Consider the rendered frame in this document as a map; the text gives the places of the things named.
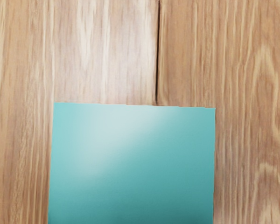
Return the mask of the teal block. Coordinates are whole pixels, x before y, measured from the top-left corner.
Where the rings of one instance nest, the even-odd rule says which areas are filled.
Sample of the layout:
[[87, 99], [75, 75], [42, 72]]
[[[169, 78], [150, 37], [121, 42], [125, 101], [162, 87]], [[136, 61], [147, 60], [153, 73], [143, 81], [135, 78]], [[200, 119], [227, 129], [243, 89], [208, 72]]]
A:
[[213, 224], [215, 111], [55, 103], [48, 224]]

